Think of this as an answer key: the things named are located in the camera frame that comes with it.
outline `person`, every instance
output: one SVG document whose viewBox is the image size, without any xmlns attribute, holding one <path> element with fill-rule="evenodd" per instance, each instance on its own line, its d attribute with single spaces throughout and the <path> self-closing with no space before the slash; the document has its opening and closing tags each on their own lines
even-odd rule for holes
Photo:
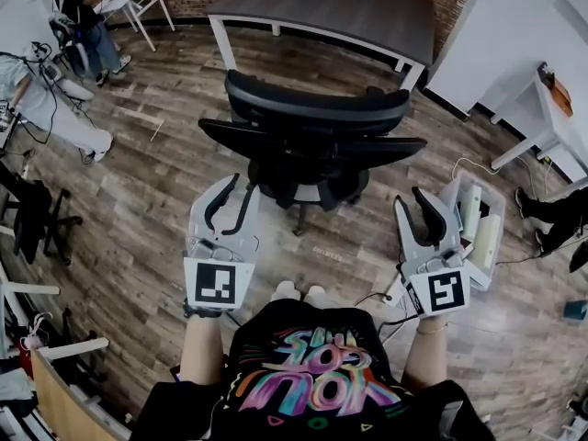
<svg viewBox="0 0 588 441">
<path fill-rule="evenodd" d="M 86 158 L 100 161 L 112 143 L 112 135 L 89 126 L 79 119 L 56 95 L 16 56 L 0 53 L 0 100 L 8 100 L 24 118 L 40 130 L 55 134 L 85 152 Z M 7 112 L 5 124 L 12 113 Z"/>
<path fill-rule="evenodd" d="M 130 440 L 493 440 L 447 380 L 447 318 L 422 319 L 401 383 L 369 313 L 291 281 L 239 328 L 224 359 L 220 312 L 191 315 L 181 382 L 151 391 Z"/>
<path fill-rule="evenodd" d="M 108 34 L 102 17 L 94 12 L 94 6 L 101 0 L 53 0 L 59 11 L 77 24 L 81 32 L 81 42 L 88 55 L 90 70 L 101 86 L 108 76 L 108 69 L 118 74 L 131 57 L 119 57 L 114 41 Z"/>
<path fill-rule="evenodd" d="M 549 233 L 535 230 L 535 240 L 541 256 L 546 256 L 560 248 L 573 234 L 581 232 L 588 223 L 588 188 L 579 189 L 567 198 L 555 202 L 531 199 L 523 188 L 514 191 L 514 201 L 521 218 L 534 217 L 547 224 L 553 224 Z"/>
</svg>

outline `colorful graphic print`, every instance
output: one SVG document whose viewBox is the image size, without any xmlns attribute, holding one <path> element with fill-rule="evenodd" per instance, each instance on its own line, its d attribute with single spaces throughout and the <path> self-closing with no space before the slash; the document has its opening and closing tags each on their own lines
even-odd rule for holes
<svg viewBox="0 0 588 441">
<path fill-rule="evenodd" d="M 243 378 L 239 374 L 233 382 L 229 398 L 234 394 L 244 397 L 239 412 L 247 409 L 262 410 L 272 401 L 279 403 L 277 411 L 286 416 L 308 415 L 315 412 L 337 411 L 335 416 L 362 413 L 367 400 L 380 407 L 394 407 L 403 412 L 401 397 L 395 391 L 374 378 L 370 369 L 371 355 L 357 346 L 351 330 L 333 333 L 319 327 L 314 330 L 290 329 L 277 334 L 282 344 L 274 350 L 276 356 L 287 355 L 281 363 L 269 362 L 269 357 L 259 357 L 262 369 Z M 276 400 L 280 386 L 288 386 L 282 400 Z M 394 387 L 399 393 L 403 388 Z M 275 416 L 268 418 L 270 425 L 282 421 Z M 313 418 L 309 427 L 322 429 L 321 419 Z"/>
</svg>

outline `black pants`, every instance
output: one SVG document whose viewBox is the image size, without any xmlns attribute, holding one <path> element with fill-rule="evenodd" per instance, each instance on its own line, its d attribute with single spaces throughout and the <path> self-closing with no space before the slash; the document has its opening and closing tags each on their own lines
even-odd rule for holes
<svg viewBox="0 0 588 441">
<path fill-rule="evenodd" d="M 567 198 L 556 202 L 541 202 L 528 198 L 523 204 L 523 214 L 547 224 L 553 224 L 543 239 L 544 253 L 552 252 L 573 236 L 574 231 L 588 223 L 588 191 L 574 191 Z"/>
</svg>

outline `wooden floor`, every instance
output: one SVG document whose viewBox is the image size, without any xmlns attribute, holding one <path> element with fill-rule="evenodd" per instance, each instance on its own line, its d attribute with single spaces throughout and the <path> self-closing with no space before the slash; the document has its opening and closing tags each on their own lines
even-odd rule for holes
<svg viewBox="0 0 588 441">
<path fill-rule="evenodd" d="M 99 164 L 84 166 L 78 151 L 57 137 L 37 146 L 30 177 L 54 192 L 70 189 L 69 210 L 84 217 L 73 230 L 72 265 L 42 254 L 28 266 L 0 239 L 3 260 L 14 280 L 61 287 L 47 310 L 73 310 L 79 337 L 90 330 L 111 344 L 101 362 L 108 374 L 107 398 L 136 415 L 150 388 L 169 380 L 179 363 L 185 321 L 182 250 L 189 208 L 208 186 L 246 161 L 219 149 L 198 128 L 198 118 L 228 118 L 224 71 L 208 27 L 149 28 L 158 51 L 148 50 L 141 33 L 114 34 L 132 54 L 129 68 L 112 75 L 99 90 L 88 114 L 113 133 L 112 150 Z M 359 95 L 366 86 L 385 90 L 400 78 L 381 62 L 320 42 L 270 32 L 230 29 L 240 68 L 270 82 L 313 92 Z M 478 163 L 512 147 L 516 140 L 473 113 L 462 123 L 441 107 L 413 93 L 412 107 L 395 133 L 428 140 L 428 147 L 407 161 L 372 171 L 371 182 L 354 207 L 325 213 L 314 209 L 301 238 L 290 230 L 296 210 L 284 211 L 269 198 L 260 207 L 261 252 L 246 302 L 235 317 L 245 321 L 268 301 L 284 278 L 301 290 L 321 284 L 336 300 L 351 303 L 372 290 L 384 290 L 395 275 L 399 240 L 392 209 L 397 194 L 409 204 L 411 187 L 437 193 L 451 178 L 459 157 Z M 32 145 L 20 132 L 10 145 L 21 152 Z M 543 190 L 545 166 L 527 154 L 536 189 Z M 18 157 L 10 163 L 17 165 Z M 513 162 L 490 176 L 470 164 L 466 169 L 490 182 L 507 198 L 500 260 L 536 253 L 534 224 L 522 221 L 511 201 L 514 188 L 529 186 L 526 167 Z M 548 187 L 562 185 L 555 174 Z M 586 358 L 586 325 L 561 318 L 566 300 L 583 299 L 586 274 L 569 275 L 574 247 L 543 260 L 498 266 L 491 289 L 473 291 L 467 311 L 451 316 L 449 375 L 468 392 L 479 413 L 492 415 L 500 440 L 535 439 L 529 430 L 553 429 L 568 419 L 565 402 Z M 386 313 L 376 300 L 367 309 Z M 226 320 L 224 344 L 234 324 Z M 387 343 L 395 374 L 407 357 L 414 326 L 407 325 Z"/>
</svg>

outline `desk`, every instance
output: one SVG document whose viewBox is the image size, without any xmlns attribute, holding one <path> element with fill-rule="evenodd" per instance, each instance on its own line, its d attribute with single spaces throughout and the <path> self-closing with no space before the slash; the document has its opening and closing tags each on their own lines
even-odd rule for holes
<svg viewBox="0 0 588 441">
<path fill-rule="evenodd" d="M 411 66 L 401 88 L 412 90 L 433 62 L 435 13 L 431 0 L 217 0 L 207 8 L 227 70 L 236 69 L 223 21 L 301 29 L 352 42 Z"/>
<path fill-rule="evenodd" d="M 162 9 L 165 13 L 165 17 L 167 18 L 167 21 L 169 22 L 169 26 L 172 28 L 172 31 L 175 31 L 174 23 L 172 23 L 172 18 L 170 18 L 169 16 L 169 12 L 167 11 L 167 7 L 165 6 L 164 0 L 141 0 L 138 3 L 134 2 L 133 0 L 104 0 L 94 7 L 94 11 L 97 14 L 109 14 L 108 17 L 110 17 L 117 10 L 122 10 L 122 12 L 129 20 L 130 25 L 135 30 L 135 32 L 139 32 L 140 29 L 141 33 L 143 33 L 143 36 L 149 43 L 149 47 L 153 52 L 155 52 L 155 46 L 153 46 L 153 43 L 151 42 L 151 39 L 149 38 L 147 31 L 145 31 L 145 28 L 141 23 L 140 16 L 153 5 L 155 5 L 157 2 L 159 2 L 162 6 Z"/>
<path fill-rule="evenodd" d="M 578 180 L 571 185 L 568 185 L 560 191 L 555 191 L 546 197 L 542 198 L 544 201 L 553 201 L 564 198 L 570 193 L 588 186 L 588 149 L 580 135 L 580 129 L 584 128 L 576 116 L 568 118 L 568 116 L 555 104 L 548 88 L 541 83 L 537 72 L 529 79 L 526 84 L 523 84 L 507 97 L 507 101 L 503 102 L 496 108 L 496 114 L 492 117 L 493 124 L 497 123 L 503 118 L 507 109 L 510 107 L 510 102 L 515 101 L 529 86 L 537 91 L 539 103 L 543 118 L 546 121 L 545 129 L 538 129 L 533 136 L 527 137 L 524 141 L 518 143 L 510 151 L 503 153 L 500 157 L 492 162 L 492 169 L 498 170 L 503 165 L 508 164 L 516 157 L 531 149 L 536 145 L 544 145 L 545 148 L 537 155 L 538 160 L 542 160 L 549 156 L 554 149 L 558 147 L 564 148 L 578 163 L 582 170 L 587 174 L 585 178 Z"/>
</svg>

